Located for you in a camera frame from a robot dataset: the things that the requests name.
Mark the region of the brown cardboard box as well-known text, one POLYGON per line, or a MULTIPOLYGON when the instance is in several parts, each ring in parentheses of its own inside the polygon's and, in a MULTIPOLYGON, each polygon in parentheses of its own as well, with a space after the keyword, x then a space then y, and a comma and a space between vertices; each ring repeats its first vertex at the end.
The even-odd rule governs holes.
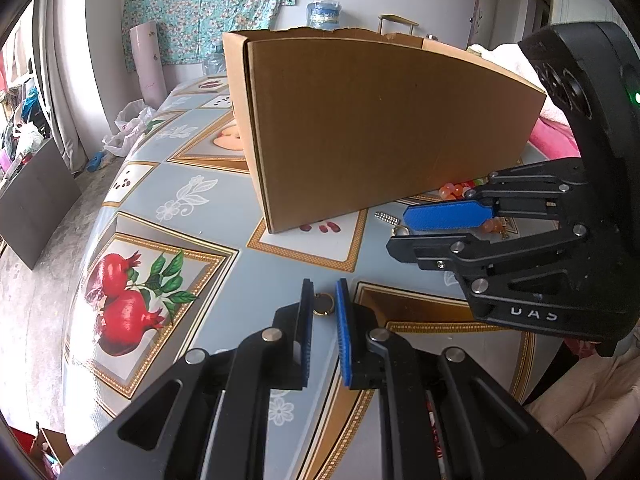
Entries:
POLYGON ((222 40, 271 233, 511 167, 546 99, 510 70, 438 41, 307 27, 222 40))

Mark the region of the grey window curtain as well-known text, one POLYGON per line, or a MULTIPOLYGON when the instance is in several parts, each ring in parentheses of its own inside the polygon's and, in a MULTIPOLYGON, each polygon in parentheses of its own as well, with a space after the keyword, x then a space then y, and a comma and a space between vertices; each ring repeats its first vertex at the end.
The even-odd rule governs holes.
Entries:
POLYGON ((73 174, 102 150, 110 131, 90 56, 86 2, 32 3, 32 60, 40 104, 73 174))

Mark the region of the dark grey board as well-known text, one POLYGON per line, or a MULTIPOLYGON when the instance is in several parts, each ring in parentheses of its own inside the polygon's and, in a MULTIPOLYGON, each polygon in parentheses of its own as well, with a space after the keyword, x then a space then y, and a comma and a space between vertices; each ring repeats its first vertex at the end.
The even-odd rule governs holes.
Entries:
POLYGON ((29 270, 81 196, 53 140, 1 189, 1 237, 29 270))

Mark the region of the beige trouser leg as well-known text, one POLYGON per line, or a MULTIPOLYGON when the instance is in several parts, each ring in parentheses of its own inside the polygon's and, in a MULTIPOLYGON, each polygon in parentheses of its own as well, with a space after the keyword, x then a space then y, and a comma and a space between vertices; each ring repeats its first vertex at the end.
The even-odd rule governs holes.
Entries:
POLYGON ((588 479, 612 462, 639 417, 639 341, 620 356, 563 342, 526 410, 565 448, 588 479))

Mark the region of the fruit print tablecloth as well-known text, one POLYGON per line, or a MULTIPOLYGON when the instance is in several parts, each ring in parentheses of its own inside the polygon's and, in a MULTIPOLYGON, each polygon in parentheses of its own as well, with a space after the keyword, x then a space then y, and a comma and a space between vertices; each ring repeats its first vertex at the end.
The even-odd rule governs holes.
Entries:
POLYGON ((459 346, 524 401, 559 339, 472 317, 448 271, 390 258, 401 202, 270 234, 246 163, 217 144, 234 124, 227 81, 179 84, 157 109, 107 192, 82 262, 65 341, 67 442, 79 451, 194 348, 235 348, 311 280, 323 309, 335 284, 416 347, 459 346))

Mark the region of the white plastic bag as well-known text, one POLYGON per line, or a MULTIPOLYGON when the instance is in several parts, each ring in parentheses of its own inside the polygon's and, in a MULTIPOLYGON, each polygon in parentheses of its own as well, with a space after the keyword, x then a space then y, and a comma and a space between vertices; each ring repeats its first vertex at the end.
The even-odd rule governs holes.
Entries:
POLYGON ((115 118, 117 132, 104 136, 104 150, 116 157, 126 157, 145 133, 154 114, 154 108, 146 104, 144 99, 129 102, 115 118))

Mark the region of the pink rolled mat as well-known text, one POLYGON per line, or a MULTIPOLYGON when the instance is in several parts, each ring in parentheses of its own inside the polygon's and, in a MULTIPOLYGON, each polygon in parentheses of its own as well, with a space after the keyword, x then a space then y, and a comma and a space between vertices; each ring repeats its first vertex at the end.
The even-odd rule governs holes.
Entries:
POLYGON ((160 62, 160 47, 154 21, 134 26, 129 32, 132 58, 136 69, 142 99, 156 110, 168 96, 163 66, 160 62))

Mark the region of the small silver spring clip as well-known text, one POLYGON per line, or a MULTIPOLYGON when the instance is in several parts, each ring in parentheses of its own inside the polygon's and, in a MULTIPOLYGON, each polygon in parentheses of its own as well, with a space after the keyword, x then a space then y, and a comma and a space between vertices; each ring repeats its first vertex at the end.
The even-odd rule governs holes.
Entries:
POLYGON ((398 219, 397 217, 393 216, 392 214, 388 214, 385 211, 375 211, 374 216, 378 220, 383 221, 383 222, 389 224, 390 226, 399 226, 401 224, 401 220, 400 219, 398 219))

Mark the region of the white fluffy blanket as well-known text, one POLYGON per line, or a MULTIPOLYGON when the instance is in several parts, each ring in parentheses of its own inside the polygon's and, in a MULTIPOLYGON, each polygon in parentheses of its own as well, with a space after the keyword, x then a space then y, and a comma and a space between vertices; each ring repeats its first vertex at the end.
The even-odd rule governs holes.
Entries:
POLYGON ((517 44, 499 44, 498 47, 492 50, 486 49, 480 44, 472 44, 471 47, 468 47, 468 51, 474 52, 484 58, 484 60, 521 76, 543 91, 546 95, 546 100, 541 109, 541 117, 550 120, 550 122, 556 122, 557 124, 567 127, 570 125, 562 110, 553 103, 547 90, 540 81, 534 66, 529 63, 529 60, 517 44))

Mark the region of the blue water dispenser bottle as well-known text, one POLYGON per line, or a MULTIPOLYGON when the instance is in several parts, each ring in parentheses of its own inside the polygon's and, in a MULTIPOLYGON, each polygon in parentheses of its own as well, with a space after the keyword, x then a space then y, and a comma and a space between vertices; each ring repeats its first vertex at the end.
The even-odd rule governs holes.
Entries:
POLYGON ((335 0, 314 0, 307 4, 307 26, 322 30, 340 27, 342 6, 335 0))

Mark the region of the pink floral blanket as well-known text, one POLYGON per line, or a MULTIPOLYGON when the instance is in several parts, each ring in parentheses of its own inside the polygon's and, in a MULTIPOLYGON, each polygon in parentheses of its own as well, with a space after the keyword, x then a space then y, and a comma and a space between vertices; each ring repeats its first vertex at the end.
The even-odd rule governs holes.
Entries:
POLYGON ((539 117, 528 140, 548 159, 580 156, 572 130, 562 122, 539 117))

